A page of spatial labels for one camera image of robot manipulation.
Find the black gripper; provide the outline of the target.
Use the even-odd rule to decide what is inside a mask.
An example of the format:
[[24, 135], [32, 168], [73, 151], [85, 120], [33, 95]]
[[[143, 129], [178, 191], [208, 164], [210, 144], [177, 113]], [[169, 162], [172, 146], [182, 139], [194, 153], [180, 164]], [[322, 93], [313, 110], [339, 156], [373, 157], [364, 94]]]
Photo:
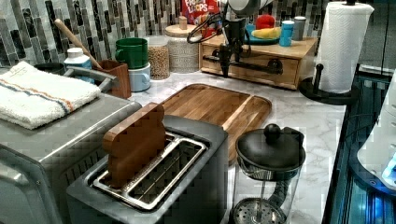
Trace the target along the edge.
[[243, 44], [245, 41], [245, 19], [225, 20], [223, 22], [224, 36], [226, 43], [219, 46], [219, 61], [222, 74], [228, 76], [231, 56], [234, 53], [234, 60], [238, 63], [243, 52]]

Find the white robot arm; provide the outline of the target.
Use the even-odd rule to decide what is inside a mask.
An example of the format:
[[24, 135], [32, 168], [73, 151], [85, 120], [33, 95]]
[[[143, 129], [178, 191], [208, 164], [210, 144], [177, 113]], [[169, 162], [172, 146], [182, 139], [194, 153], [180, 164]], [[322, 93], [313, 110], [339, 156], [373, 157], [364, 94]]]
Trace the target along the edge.
[[224, 77], [228, 76], [231, 65], [273, 74], [276, 72], [269, 65], [240, 62], [245, 38], [249, 38], [245, 29], [246, 18], [260, 8], [261, 0], [227, 0], [220, 12], [224, 42], [219, 46], [219, 63]]

